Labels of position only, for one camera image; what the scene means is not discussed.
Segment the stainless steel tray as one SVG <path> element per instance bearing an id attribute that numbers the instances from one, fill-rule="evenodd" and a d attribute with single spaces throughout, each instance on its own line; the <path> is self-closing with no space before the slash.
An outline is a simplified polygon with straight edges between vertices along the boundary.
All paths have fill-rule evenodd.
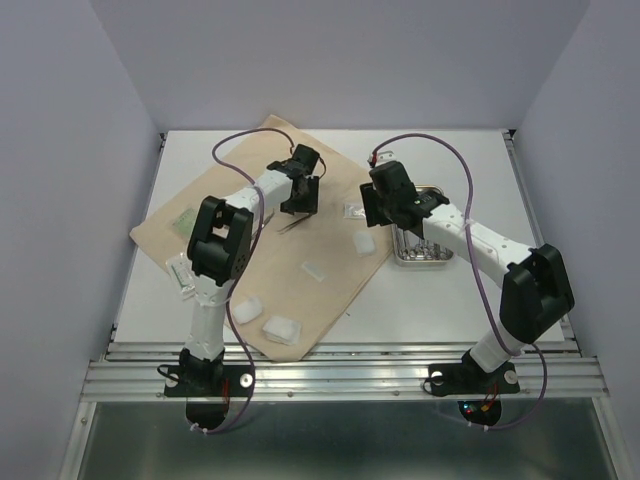
<path id="1" fill-rule="evenodd" d="M 393 258 L 396 262 L 396 264 L 401 267 L 401 268 L 406 268 L 406 269 L 411 269 L 411 270 L 424 270 L 424 269 L 429 269 L 429 268 L 436 268 L 436 267 L 442 267 L 445 264 L 447 264 L 449 261 L 451 261 L 454 258 L 454 252 L 447 249 L 447 253 L 449 255 L 449 259 L 447 261 L 427 261 L 425 256 L 424 259 L 422 261 L 403 261 L 400 256 L 399 256 L 399 249 L 398 249 L 398 240 L 399 240 L 399 235 L 401 232 L 410 232 L 411 231 L 404 231 L 399 229 L 395 224 L 391 225 L 391 238 L 393 241 Z M 431 240 L 426 240 L 426 239 L 422 239 L 423 243 L 425 245 L 426 242 L 433 242 Z"/>

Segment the fine curved forceps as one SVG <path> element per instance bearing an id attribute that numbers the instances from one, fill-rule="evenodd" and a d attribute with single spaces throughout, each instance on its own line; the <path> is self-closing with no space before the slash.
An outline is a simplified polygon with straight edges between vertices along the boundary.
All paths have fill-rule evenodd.
<path id="1" fill-rule="evenodd" d="M 284 234 L 284 233 L 286 233 L 288 231 L 291 231 L 292 229 L 294 229 L 295 227 L 297 227 L 301 223 L 305 222 L 306 220 L 309 220 L 310 218 L 311 218 L 311 215 L 307 215 L 307 216 L 304 216 L 302 218 L 299 218 L 299 219 L 295 220 L 294 222 L 282 227 L 277 232 L 278 232 L 278 234 Z"/>

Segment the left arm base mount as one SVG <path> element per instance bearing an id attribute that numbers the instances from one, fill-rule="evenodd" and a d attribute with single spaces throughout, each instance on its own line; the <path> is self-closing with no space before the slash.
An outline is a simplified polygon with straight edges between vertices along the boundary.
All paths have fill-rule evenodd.
<path id="1" fill-rule="evenodd" d="M 252 358 L 227 364 L 224 353 L 202 360 L 183 348 L 177 364 L 160 364 L 156 372 L 164 380 L 163 395 L 183 399 L 190 429 L 203 435 L 231 431 L 244 417 L 255 389 Z"/>

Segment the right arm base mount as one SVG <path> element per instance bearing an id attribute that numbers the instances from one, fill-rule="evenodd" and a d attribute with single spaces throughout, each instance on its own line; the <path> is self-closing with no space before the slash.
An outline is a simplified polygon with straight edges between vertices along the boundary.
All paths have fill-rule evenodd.
<path id="1" fill-rule="evenodd" d="M 520 392 L 518 375 L 513 363 L 507 361 L 487 373 L 465 353 L 459 361 L 427 366 L 422 390 L 431 396 L 444 398 L 462 396 L 458 410 L 471 425 L 485 430 L 495 428 L 501 419 L 501 395 Z"/>

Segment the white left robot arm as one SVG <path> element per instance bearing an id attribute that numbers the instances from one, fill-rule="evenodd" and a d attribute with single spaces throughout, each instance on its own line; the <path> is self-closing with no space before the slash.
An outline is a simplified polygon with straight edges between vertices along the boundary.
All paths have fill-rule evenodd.
<path id="1" fill-rule="evenodd" d="M 195 280 L 191 331 L 179 363 L 190 367 L 188 382 L 199 393 L 215 392 L 222 382 L 223 327 L 229 292 L 246 269 L 252 238 L 268 211 L 315 215 L 320 177 L 314 174 L 320 154 L 299 144 L 290 158 L 274 161 L 247 187 L 223 198 L 206 197 L 198 210 L 187 245 Z"/>

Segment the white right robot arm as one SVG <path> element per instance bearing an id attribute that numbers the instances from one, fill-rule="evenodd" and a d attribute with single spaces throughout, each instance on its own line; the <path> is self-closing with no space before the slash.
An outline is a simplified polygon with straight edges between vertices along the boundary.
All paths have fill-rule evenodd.
<path id="1" fill-rule="evenodd" d="M 513 241 L 465 216 L 434 189 L 419 191 L 404 166 L 390 161 L 360 186 L 369 227 L 395 225 L 452 251 L 471 264 L 476 280 L 488 276 L 501 289 L 499 316 L 460 366 L 463 384 L 482 390 L 496 370 L 535 343 L 575 306 L 559 250 Z"/>

